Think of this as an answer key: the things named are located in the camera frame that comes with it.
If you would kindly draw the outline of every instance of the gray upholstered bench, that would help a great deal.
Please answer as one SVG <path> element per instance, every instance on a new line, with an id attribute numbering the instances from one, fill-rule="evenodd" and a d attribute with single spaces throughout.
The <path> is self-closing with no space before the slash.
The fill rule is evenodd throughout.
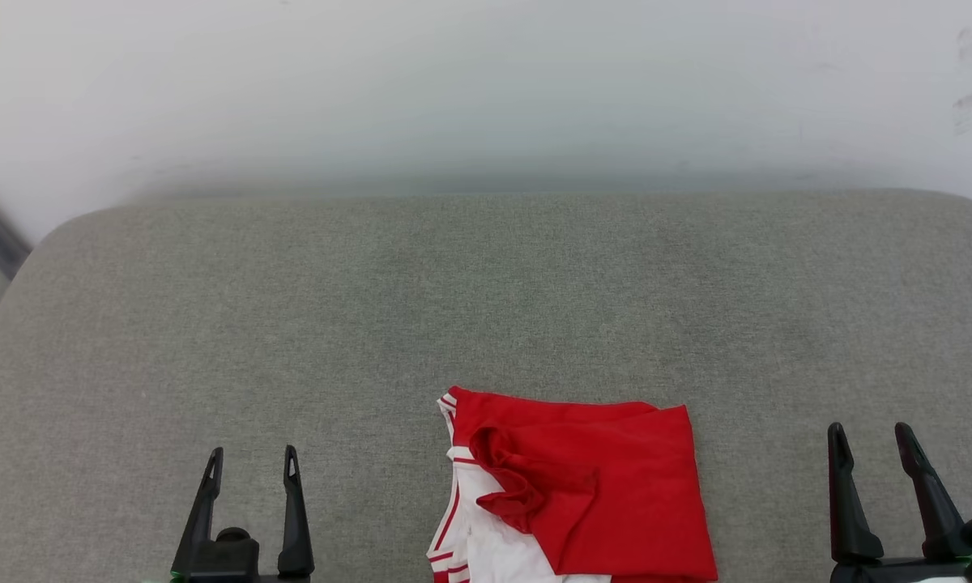
<path id="1" fill-rule="evenodd" d="M 130 207 L 63 226 L 0 307 L 0 582 L 168 580 L 215 528 L 274 567 L 281 453 L 315 581 L 424 582 L 449 384 L 685 402 L 722 580 L 824 580 L 842 421 L 886 552 L 923 540 L 893 422 L 972 516 L 972 202 L 906 191 Z"/>

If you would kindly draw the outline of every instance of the white edge stripe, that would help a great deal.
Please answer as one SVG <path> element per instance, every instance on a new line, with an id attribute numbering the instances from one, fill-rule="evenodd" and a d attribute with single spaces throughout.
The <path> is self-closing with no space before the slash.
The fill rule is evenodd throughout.
<path id="1" fill-rule="evenodd" d="M 444 420 L 446 421 L 446 429 L 448 429 L 448 431 L 450 432 L 450 445 L 453 445 L 454 425 L 453 422 L 450 422 L 450 415 L 448 413 L 456 413 L 456 410 L 452 406 L 446 405 L 446 403 L 443 402 L 442 399 L 438 399 L 437 403 L 439 405 L 439 412 L 442 413 L 442 418 L 444 418 Z M 450 513 L 454 511 L 455 498 L 457 498 L 457 474 L 452 473 L 450 474 L 450 502 L 449 504 L 446 505 L 446 512 L 442 514 L 442 519 L 439 520 L 439 526 L 435 529 L 435 535 L 432 536 L 432 542 L 428 547 L 427 557 L 430 559 L 439 554 L 444 554 L 445 547 L 439 545 L 439 543 L 441 542 L 439 538 L 441 538 L 442 536 L 442 529 L 444 529 L 444 527 L 446 526 L 446 519 L 449 519 Z M 432 564 L 433 571 L 435 571 L 435 565 L 449 564 L 449 563 L 450 562 L 448 560 L 439 560 L 437 562 L 434 562 L 434 564 Z"/>
<path id="2" fill-rule="evenodd" d="M 464 571 L 465 568 L 468 568 L 467 561 L 457 561 L 458 564 L 454 564 L 454 558 L 456 557 L 446 557 L 444 560 L 435 561 L 434 564 L 432 564 L 432 572 L 444 572 L 446 569 L 450 568 L 460 568 L 461 571 Z"/>
<path id="3" fill-rule="evenodd" d="M 463 445 L 455 445 L 454 447 L 450 447 L 450 451 L 446 453 L 446 457 L 449 457 L 450 460 L 453 460 L 454 457 L 466 457 L 470 458 L 470 460 L 475 460 L 474 455 L 471 455 L 471 450 Z"/>
<path id="4" fill-rule="evenodd" d="M 464 565 L 461 571 L 448 572 L 446 578 L 450 579 L 450 583 L 461 583 L 461 581 L 466 581 L 468 579 L 468 565 Z"/>

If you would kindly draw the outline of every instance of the red and white garment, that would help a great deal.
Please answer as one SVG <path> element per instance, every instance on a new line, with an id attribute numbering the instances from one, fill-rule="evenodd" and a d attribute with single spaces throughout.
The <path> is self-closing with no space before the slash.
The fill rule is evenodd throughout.
<path id="1" fill-rule="evenodd" d="M 434 583 L 716 580 L 685 407 L 460 387 L 438 403 L 454 477 Z"/>
<path id="2" fill-rule="evenodd" d="M 453 444 L 457 396 L 446 394 L 437 403 Z M 609 583 L 609 575 L 554 575 L 535 536 L 516 531 L 476 504 L 504 490 L 468 447 L 452 445 L 446 456 L 454 475 L 450 505 L 428 552 L 433 583 Z"/>

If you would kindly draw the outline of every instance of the white wall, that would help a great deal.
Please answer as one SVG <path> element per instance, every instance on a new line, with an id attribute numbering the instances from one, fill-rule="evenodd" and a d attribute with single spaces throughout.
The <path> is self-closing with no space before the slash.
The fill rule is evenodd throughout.
<path id="1" fill-rule="evenodd" d="M 972 0 L 0 0 L 0 211 L 139 197 L 972 197 Z"/>

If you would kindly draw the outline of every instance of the black clamp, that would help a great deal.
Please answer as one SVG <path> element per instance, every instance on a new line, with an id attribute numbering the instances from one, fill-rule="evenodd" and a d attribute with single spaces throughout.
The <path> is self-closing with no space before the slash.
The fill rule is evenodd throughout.
<path id="1" fill-rule="evenodd" d="M 960 577 L 972 555 L 972 534 L 907 423 L 897 423 L 897 449 L 914 483 L 926 531 L 923 557 L 883 560 L 882 542 L 868 529 L 857 487 L 853 453 L 839 423 L 828 428 L 828 488 L 831 517 L 833 583 L 905 583 L 933 577 Z"/>
<path id="2" fill-rule="evenodd" d="M 174 583 L 258 583 L 289 579 L 308 581 L 313 572 L 313 546 L 309 540 L 309 522 L 302 498 L 302 481 L 298 472 L 295 448 L 285 448 L 283 482 L 285 502 L 285 539 L 278 555 L 278 576 L 259 576 L 259 543 L 242 528 L 226 528 L 209 538 L 212 531 L 212 502 L 220 495 L 224 450 L 212 450 L 201 486 L 194 496 L 190 516 L 180 538 L 171 573 Z"/>

